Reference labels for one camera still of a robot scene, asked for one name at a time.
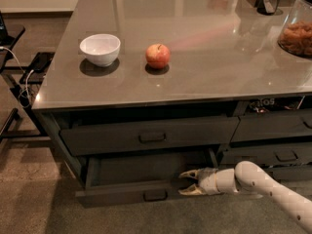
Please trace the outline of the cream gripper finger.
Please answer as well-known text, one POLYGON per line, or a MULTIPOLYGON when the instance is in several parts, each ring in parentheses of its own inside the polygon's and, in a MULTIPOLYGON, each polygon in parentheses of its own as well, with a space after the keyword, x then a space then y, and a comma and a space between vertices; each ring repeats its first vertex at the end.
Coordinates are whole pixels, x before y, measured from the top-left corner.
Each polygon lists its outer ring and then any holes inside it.
POLYGON ((198 178, 198 173, 199 173, 199 170, 190 170, 190 171, 181 173, 178 177, 179 178, 193 178, 193 179, 197 179, 198 178))
POLYGON ((187 188, 180 189, 178 193, 183 196, 198 196, 204 194, 203 190, 197 184, 192 184, 187 188))

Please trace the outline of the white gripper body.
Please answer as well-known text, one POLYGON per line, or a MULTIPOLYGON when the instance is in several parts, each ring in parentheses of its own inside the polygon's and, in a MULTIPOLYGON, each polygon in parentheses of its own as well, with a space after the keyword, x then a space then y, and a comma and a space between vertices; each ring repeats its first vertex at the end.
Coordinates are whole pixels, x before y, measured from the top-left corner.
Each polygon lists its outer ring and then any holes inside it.
POLYGON ((233 169, 205 168, 198 174, 198 185, 207 195, 238 192, 233 169))

